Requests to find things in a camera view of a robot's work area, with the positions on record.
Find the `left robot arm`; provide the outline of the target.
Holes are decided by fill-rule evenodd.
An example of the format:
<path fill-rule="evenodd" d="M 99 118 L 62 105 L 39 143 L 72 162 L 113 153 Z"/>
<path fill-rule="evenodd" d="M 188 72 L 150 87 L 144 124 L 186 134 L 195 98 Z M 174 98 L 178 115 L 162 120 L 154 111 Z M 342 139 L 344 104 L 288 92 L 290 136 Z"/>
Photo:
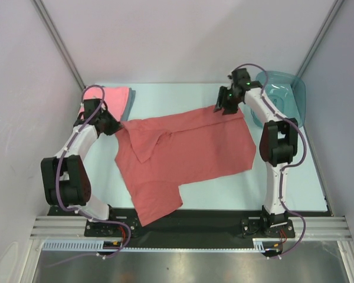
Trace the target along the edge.
<path fill-rule="evenodd" d="M 118 221 L 109 216 L 110 205 L 93 195 L 84 159 L 101 134 L 111 136 L 120 129 L 121 123 L 109 112 L 106 102 L 99 98 L 84 100 L 83 111 L 64 147 L 41 161 L 46 202 L 98 221 L 97 229 L 106 236 L 117 232 Z"/>

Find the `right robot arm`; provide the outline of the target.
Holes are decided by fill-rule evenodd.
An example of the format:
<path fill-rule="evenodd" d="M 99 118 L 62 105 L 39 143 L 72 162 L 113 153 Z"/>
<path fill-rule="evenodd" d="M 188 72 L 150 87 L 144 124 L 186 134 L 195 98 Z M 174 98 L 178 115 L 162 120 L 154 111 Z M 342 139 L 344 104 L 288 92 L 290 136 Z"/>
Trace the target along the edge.
<path fill-rule="evenodd" d="M 259 153 L 266 165 L 267 191 L 259 227 L 255 231 L 275 236 L 288 223 L 284 207 L 285 177 L 297 154 L 299 127 L 296 119 L 287 118 L 270 100 L 265 91 L 267 83 L 251 79 L 247 66 L 242 64 L 228 75 L 231 85 L 219 88 L 214 111 L 221 111 L 223 115 L 235 114 L 238 105 L 243 103 L 263 124 Z"/>

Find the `red t shirt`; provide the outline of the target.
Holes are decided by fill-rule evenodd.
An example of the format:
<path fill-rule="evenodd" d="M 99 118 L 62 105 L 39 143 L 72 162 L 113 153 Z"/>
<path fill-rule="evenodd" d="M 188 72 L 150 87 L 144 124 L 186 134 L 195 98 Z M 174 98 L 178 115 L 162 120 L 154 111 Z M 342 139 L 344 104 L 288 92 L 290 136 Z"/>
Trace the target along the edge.
<path fill-rule="evenodd" d="M 115 161 L 146 226 L 183 205 L 179 187 L 251 170 L 256 145 L 244 114 L 213 106 L 122 123 Z"/>

